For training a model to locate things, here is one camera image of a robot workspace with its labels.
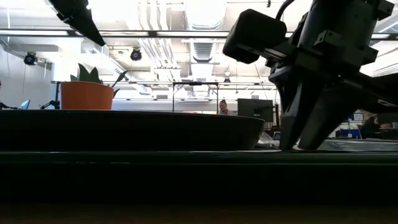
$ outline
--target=ceiling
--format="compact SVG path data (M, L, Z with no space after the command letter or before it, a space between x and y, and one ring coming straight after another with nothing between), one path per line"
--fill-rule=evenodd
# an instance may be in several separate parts
M93 20L99 30L117 29L128 30L130 17L134 16L129 4L133 0L112 0L100 1L101 4L95 4L93 7ZM167 25L171 30L186 30L187 21L184 12L184 0L164 0L167 5ZM239 14L246 9L254 9L268 16L275 17L283 0L272 0L271 6L267 7L268 0L227 0L226 11L222 30L230 30L235 23ZM282 20L286 23L288 31L294 31L298 21L302 15L308 11L312 0L296 0L284 12ZM198 8L203 16L209 10L209 6ZM397 11L394 11L391 18L395 18ZM377 26L386 25L395 22L396 19L386 19L378 22ZM12 0L0 1L0 29L68 29L69 27L61 22L55 15L51 5L46 0ZM37 38L37 37L13 37L9 40L10 45L52 45L56 50L38 52L41 59L56 62L57 60L76 60L81 58L81 50L79 43L82 39L68 38ZM191 55L190 44L186 40L172 39L172 51L175 59L181 68L181 77L187 77L191 71ZM137 39L105 39L109 47L109 55L117 61L123 69L132 71L150 71L151 59L145 53ZM387 48L394 49L395 42L390 43ZM375 47L385 49L383 43L377 44ZM142 60L133 62L129 56L133 47L141 47ZM250 65L239 63L222 54L223 43L216 45L215 56L213 57L212 76L215 80L221 81L225 77L225 73L229 72L232 82L266 82L269 75L269 69L265 67L266 60L260 58L257 62ZM97 58L91 59L96 61L95 65L103 64ZM372 73L372 67L367 66L366 73ZM102 70L102 73L112 73L110 70ZM142 79L151 77L142 75Z

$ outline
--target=orange plant pot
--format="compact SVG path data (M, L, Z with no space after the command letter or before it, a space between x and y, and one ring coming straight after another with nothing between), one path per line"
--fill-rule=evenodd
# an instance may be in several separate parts
M110 110L113 88L91 82L62 82L60 84L62 110Z

